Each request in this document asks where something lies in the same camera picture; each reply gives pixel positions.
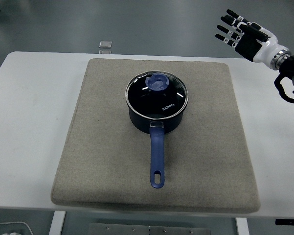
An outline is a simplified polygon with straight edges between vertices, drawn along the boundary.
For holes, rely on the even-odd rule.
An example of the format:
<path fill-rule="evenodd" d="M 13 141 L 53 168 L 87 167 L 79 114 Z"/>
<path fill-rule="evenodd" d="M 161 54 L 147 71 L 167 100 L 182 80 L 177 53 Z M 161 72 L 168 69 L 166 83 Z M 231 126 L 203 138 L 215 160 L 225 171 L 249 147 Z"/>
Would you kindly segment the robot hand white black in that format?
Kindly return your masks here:
<path fill-rule="evenodd" d="M 279 60 L 283 56 L 291 56 L 285 46 L 278 43 L 277 37 L 259 24 L 249 21 L 228 9 L 221 20 L 228 25 L 218 25 L 223 34 L 215 37 L 254 63 L 263 63 L 272 70 L 279 69 Z"/>

